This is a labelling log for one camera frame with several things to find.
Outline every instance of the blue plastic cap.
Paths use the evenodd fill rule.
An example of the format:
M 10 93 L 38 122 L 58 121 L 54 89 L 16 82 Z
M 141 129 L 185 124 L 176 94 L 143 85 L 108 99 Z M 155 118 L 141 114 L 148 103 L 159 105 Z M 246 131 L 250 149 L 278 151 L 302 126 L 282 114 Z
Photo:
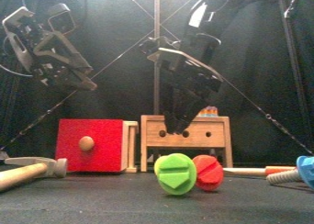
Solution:
M 314 189 L 314 157 L 299 156 L 296 168 L 303 182 Z

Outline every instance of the red wooden box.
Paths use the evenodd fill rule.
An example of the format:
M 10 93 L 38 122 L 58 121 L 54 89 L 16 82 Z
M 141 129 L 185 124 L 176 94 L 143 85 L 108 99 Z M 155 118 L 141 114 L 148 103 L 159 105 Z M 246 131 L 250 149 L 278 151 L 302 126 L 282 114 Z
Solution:
M 54 159 L 66 158 L 69 172 L 120 172 L 127 168 L 127 138 L 120 119 L 60 119 Z M 79 141 L 93 139 L 92 150 Z

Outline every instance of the tool handle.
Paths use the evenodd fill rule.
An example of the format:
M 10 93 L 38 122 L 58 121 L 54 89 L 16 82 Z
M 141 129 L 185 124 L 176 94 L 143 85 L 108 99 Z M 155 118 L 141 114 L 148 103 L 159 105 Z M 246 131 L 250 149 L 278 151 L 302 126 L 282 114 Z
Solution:
M 223 168 L 224 175 L 264 176 L 264 169 L 260 168 Z
M 46 172 L 45 163 L 36 163 L 21 168 L 10 169 L 0 172 L 0 191 L 6 190 L 14 185 L 26 182 Z
M 223 168 L 225 175 L 242 175 L 242 176 L 266 176 L 268 174 L 279 173 L 283 171 L 294 170 L 292 166 L 266 166 L 262 168 Z

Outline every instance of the black backdrop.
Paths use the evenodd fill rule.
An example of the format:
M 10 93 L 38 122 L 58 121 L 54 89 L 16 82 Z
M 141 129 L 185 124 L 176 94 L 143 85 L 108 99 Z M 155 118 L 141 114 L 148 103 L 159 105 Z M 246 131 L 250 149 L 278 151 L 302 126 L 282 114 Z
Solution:
M 160 0 L 160 35 L 172 40 L 183 39 L 187 14 L 196 1 Z M 140 115 L 153 114 L 153 64 L 145 60 L 137 46 L 147 37 L 153 37 L 155 0 L 25 0 L 29 10 L 41 18 L 56 3 L 66 4 L 79 24 L 69 40 L 95 68 L 91 76 L 97 90 L 68 96 L 1 71 L 4 145 L 65 99 L 6 147 L 9 156 L 53 157 L 60 118 L 121 118 L 140 122 Z M 21 0 L 1 0 L 1 18 L 20 6 Z M 291 20 L 311 128 L 312 6 L 312 0 L 299 0 Z M 211 66 L 312 149 L 298 104 L 278 0 L 251 1 L 236 13 L 221 14 L 212 26 L 221 45 L 213 52 Z M 5 56 L 1 60 L 10 69 L 21 69 L 14 61 L 10 62 L 12 58 Z M 219 115 L 231 118 L 236 163 L 294 163 L 296 156 L 307 155 L 227 84 L 211 97 Z M 139 145 L 136 161 L 140 159 Z

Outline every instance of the green plastic screw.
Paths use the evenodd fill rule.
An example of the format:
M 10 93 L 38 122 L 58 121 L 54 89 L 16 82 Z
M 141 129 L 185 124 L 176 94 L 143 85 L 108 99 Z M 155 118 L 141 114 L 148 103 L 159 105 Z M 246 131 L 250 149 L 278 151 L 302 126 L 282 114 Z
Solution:
M 163 190 L 180 196 L 189 191 L 196 182 L 196 168 L 191 159 L 181 153 L 157 158 L 155 174 Z

